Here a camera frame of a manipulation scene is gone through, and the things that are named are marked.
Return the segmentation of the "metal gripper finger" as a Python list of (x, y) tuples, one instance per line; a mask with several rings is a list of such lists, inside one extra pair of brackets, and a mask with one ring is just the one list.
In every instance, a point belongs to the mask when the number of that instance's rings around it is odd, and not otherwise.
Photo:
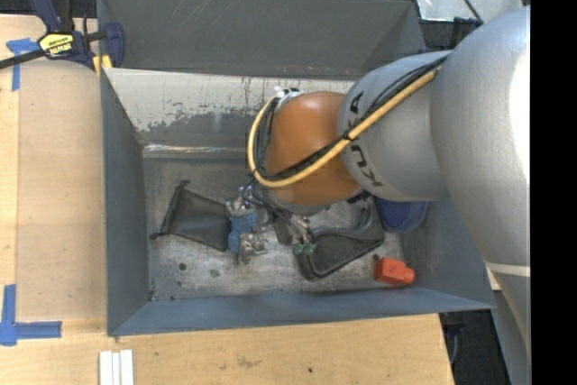
[(268, 240), (265, 234), (240, 234), (237, 256), (239, 264), (247, 265), (253, 257), (261, 256), (268, 251)]
[(225, 208), (229, 216), (247, 216), (254, 213), (253, 204), (242, 197), (227, 201)]

